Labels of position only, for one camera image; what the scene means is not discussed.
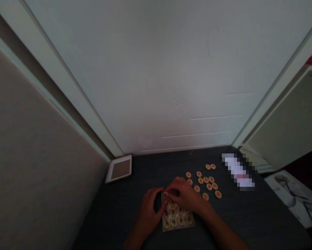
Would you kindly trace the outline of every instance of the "table surface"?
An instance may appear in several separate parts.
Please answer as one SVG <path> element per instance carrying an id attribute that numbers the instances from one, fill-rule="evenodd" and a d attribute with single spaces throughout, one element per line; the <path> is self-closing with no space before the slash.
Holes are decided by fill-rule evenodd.
<path id="1" fill-rule="evenodd" d="M 222 163 L 222 153 L 236 153 L 255 181 L 254 191 L 240 191 Z M 215 164 L 207 170 L 206 164 Z M 73 249 L 118 249 L 134 223 L 143 195 L 149 188 L 167 187 L 176 176 L 192 174 L 213 176 L 222 198 L 199 185 L 200 193 L 210 195 L 209 202 L 225 222 L 252 249 L 307 249 L 310 237 L 305 228 L 276 196 L 263 178 L 251 171 L 242 154 L 233 147 L 181 151 L 146 156 L 132 160 L 132 176 L 111 184 L 102 184 L 84 220 Z M 161 206 L 161 195 L 155 200 Z M 144 249 L 218 249 L 203 221 L 193 215 L 195 227 L 163 233 L 159 223 L 144 243 Z"/>

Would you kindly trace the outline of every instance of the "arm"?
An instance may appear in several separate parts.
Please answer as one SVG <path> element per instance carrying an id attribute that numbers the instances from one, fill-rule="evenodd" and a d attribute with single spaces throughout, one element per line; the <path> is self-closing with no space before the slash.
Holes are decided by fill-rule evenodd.
<path id="1" fill-rule="evenodd" d="M 144 241 L 157 227 L 167 205 L 167 201 L 165 201 L 158 213 L 156 213 L 154 210 L 154 201 L 156 195 L 162 190 L 162 187 L 149 189 L 148 192 L 144 195 L 134 226 L 129 236 L 125 240 L 125 250 L 140 249 Z"/>
<path id="2" fill-rule="evenodd" d="M 214 235 L 221 249 L 250 249 L 216 213 L 212 205 L 195 192 L 184 178 L 176 177 L 165 191 L 170 192 L 172 189 L 178 190 L 180 196 L 176 197 L 170 193 L 165 195 L 180 206 L 200 216 Z"/>

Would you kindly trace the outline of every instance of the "heart-shaped pattern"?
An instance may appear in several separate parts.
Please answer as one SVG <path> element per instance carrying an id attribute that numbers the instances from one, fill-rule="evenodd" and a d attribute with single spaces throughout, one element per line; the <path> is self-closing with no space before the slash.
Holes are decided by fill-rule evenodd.
<path id="1" fill-rule="evenodd" d="M 182 103 L 177 104 L 177 101 L 174 98 L 169 99 L 169 101 L 167 102 L 168 116 L 171 120 L 177 119 L 182 116 L 185 112 L 185 109 L 185 105 Z"/>
<path id="2" fill-rule="evenodd" d="M 139 143 L 143 148 L 146 148 L 146 147 L 151 146 L 151 144 L 153 143 L 153 140 L 139 135 Z"/>

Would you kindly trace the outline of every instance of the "door frame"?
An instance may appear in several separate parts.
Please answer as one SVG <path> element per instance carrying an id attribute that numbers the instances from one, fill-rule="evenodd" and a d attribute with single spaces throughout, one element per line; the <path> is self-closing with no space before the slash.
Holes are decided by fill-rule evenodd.
<path id="1" fill-rule="evenodd" d="M 232 146 L 238 148 L 248 141 L 271 115 L 271 112 L 275 110 L 272 107 L 276 107 L 282 103 L 285 99 L 283 97 L 287 96 L 293 90 L 291 86 L 296 81 L 295 79 L 298 77 L 298 74 L 301 75 L 303 73 L 303 66 L 311 55 L 312 28 L 239 132 Z"/>
<path id="2" fill-rule="evenodd" d="M 24 0 L 0 0 L 0 15 L 115 157 L 123 152 Z"/>
<path id="3" fill-rule="evenodd" d="M 29 49 L 40 65 L 58 85 L 102 142 L 115 157 L 123 155 L 123 151 L 107 129 L 95 108 L 88 100 L 77 80 L 70 72 L 58 51 L 32 14 L 24 0 L 0 0 L 0 15 Z M 232 143 L 238 148 L 247 137 L 256 131 L 259 124 L 266 118 L 266 113 L 280 100 L 280 95 L 292 79 L 312 55 L 312 29 L 295 51 L 289 62 L 270 87 L 260 104 L 248 119 L 242 130 Z"/>

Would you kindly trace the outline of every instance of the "round game piece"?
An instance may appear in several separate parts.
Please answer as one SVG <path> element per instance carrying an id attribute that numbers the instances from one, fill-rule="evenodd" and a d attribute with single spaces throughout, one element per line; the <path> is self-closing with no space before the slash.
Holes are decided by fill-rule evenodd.
<path id="1" fill-rule="evenodd" d="M 188 215 L 188 216 L 186 217 L 186 222 L 187 222 L 187 224 L 188 224 L 189 226 L 193 224 L 193 219 L 192 219 L 192 216 L 191 216 L 191 215 Z"/>
<path id="2" fill-rule="evenodd" d="M 177 212 L 179 215 L 182 215 L 184 213 L 184 209 L 182 207 L 178 207 Z"/>
<path id="3" fill-rule="evenodd" d="M 194 190 L 195 190 L 197 193 L 199 193 L 199 192 L 200 192 L 199 186 L 194 186 Z"/>
<path id="4" fill-rule="evenodd" d="M 202 198 L 204 198 L 205 200 L 209 200 L 209 195 L 206 193 L 203 193 Z"/>
<path id="5" fill-rule="evenodd" d="M 164 211 L 163 216 L 164 216 L 165 218 L 168 218 L 169 215 L 170 215 L 169 210 L 166 209 L 166 210 Z"/>
<path id="6" fill-rule="evenodd" d="M 163 227 L 164 227 L 164 229 L 168 229 L 170 227 L 170 220 L 169 219 L 165 219 L 163 221 Z"/>
<path id="7" fill-rule="evenodd" d="M 176 207 L 171 207 L 171 208 L 170 208 L 170 214 L 171 214 L 171 216 L 174 217 L 174 216 L 176 215 L 176 213 L 177 213 Z"/>
<path id="8" fill-rule="evenodd" d="M 177 227 L 177 218 L 176 217 L 172 217 L 170 223 L 171 223 L 172 227 Z"/>
<path id="9" fill-rule="evenodd" d="M 178 217 L 179 226 L 185 226 L 185 218 L 183 216 Z"/>
<path id="10" fill-rule="evenodd" d="M 219 188 L 219 186 L 215 182 L 212 184 L 212 186 L 213 186 L 213 189 L 215 189 L 215 190 L 217 190 Z"/>
<path id="11" fill-rule="evenodd" d="M 209 191 L 211 191 L 211 190 L 213 189 L 213 187 L 212 187 L 212 185 L 211 185 L 210 183 L 208 183 L 208 184 L 206 185 L 206 187 L 207 187 L 207 189 L 208 189 Z"/>
<path id="12" fill-rule="evenodd" d="M 221 192 L 219 191 L 219 190 L 216 190 L 215 191 L 215 196 L 217 197 L 217 198 L 222 198 L 222 194 L 221 194 Z"/>

